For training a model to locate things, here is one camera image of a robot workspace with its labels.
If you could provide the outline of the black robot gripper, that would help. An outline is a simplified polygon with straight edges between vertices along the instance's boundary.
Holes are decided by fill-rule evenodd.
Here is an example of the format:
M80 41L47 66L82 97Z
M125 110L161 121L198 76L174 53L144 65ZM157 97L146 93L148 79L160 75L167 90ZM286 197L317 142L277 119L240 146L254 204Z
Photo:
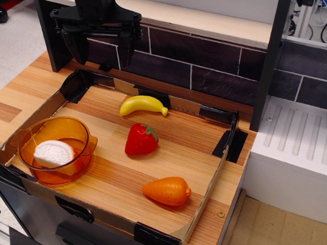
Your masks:
M116 0L74 0L75 6L54 9L50 17L55 30L62 35L66 47L80 64L89 56L88 37L118 38L122 68L131 64L135 40L142 39L140 13L122 8Z

